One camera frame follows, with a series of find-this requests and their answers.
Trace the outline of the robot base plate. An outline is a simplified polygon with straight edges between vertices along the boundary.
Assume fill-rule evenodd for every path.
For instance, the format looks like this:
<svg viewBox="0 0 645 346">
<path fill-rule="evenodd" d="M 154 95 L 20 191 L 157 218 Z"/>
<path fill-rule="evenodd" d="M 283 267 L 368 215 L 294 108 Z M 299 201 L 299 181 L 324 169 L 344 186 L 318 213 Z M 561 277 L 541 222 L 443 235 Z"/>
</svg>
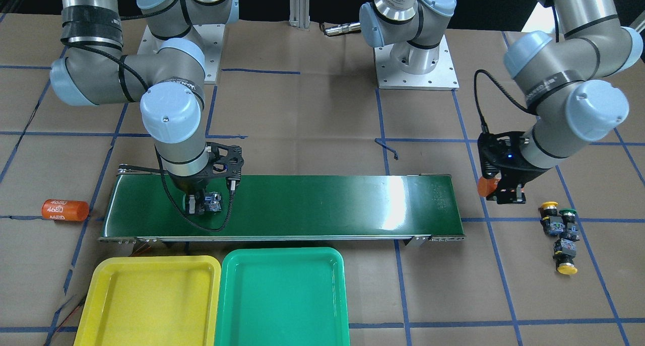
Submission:
<svg viewBox="0 0 645 346">
<path fill-rule="evenodd" d="M 445 36 L 428 50 L 401 42 L 373 52 L 380 89 L 451 91 L 460 87 Z"/>
<path fill-rule="evenodd" d="M 209 24 L 193 26 L 184 39 L 195 43 L 205 55 L 205 84 L 215 85 L 221 68 L 224 34 L 226 25 Z M 152 35 L 149 27 L 145 28 L 139 43 L 138 54 L 152 54 L 159 50 L 163 41 Z"/>
</svg>

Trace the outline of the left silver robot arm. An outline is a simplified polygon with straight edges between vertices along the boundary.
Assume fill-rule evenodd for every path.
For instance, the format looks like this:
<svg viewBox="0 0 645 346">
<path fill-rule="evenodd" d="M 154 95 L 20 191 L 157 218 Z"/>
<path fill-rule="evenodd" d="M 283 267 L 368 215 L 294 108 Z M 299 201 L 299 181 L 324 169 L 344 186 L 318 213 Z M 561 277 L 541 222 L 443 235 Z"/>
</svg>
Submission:
<svg viewBox="0 0 645 346">
<path fill-rule="evenodd" d="M 629 114 L 626 96 L 604 80 L 631 67 L 643 51 L 638 32 L 622 27 L 613 0 L 538 0 L 552 7 L 564 38 L 534 31 L 511 44 L 504 65 L 537 116 L 526 131 L 493 134 L 481 121 L 478 192 L 498 204 L 525 203 L 525 184 L 595 142 Z M 374 48 L 378 86 L 458 86 L 444 32 L 456 0 L 372 0 L 359 27 Z"/>
</svg>

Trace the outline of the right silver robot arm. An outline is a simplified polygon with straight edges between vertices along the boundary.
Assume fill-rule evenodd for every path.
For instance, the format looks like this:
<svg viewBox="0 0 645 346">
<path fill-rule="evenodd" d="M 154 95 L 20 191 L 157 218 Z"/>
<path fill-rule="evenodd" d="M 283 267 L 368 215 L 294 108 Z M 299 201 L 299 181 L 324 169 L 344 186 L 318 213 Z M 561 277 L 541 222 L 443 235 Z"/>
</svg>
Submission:
<svg viewBox="0 0 645 346">
<path fill-rule="evenodd" d="M 189 215 L 210 210 L 206 187 L 216 147 L 208 151 L 203 109 L 206 47 L 196 27 L 239 18 L 239 0 L 136 0 L 155 39 L 152 53 L 123 52 L 117 0 L 62 0 L 67 55 L 51 65 L 56 95 L 72 106 L 139 103 L 158 162 L 184 192 Z"/>
</svg>

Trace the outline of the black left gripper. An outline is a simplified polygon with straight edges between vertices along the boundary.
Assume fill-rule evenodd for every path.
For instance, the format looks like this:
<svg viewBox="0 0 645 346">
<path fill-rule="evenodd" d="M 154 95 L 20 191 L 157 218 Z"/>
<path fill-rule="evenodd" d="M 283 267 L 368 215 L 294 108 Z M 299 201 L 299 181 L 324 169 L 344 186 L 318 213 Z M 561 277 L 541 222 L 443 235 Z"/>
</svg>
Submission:
<svg viewBox="0 0 645 346">
<path fill-rule="evenodd" d="M 479 135 L 477 146 L 487 201 L 525 204 L 525 184 L 548 171 L 535 167 L 522 156 L 520 146 L 527 141 L 521 131 Z"/>
</svg>

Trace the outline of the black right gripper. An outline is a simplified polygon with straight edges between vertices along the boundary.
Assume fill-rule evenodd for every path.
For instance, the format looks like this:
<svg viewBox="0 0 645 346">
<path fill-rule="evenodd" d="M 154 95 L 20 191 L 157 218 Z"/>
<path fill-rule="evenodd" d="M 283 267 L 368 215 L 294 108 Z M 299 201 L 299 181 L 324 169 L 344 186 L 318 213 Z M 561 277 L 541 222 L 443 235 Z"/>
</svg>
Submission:
<svg viewBox="0 0 645 346">
<path fill-rule="evenodd" d="M 206 142 L 204 150 L 193 160 L 183 163 L 166 161 L 166 171 L 175 187 L 185 197 L 185 212 L 196 215 L 198 204 L 195 195 L 200 192 L 200 215 L 211 212 L 211 192 L 206 188 L 212 179 L 226 178 L 240 181 L 244 158 L 241 146 L 225 146 Z"/>
</svg>

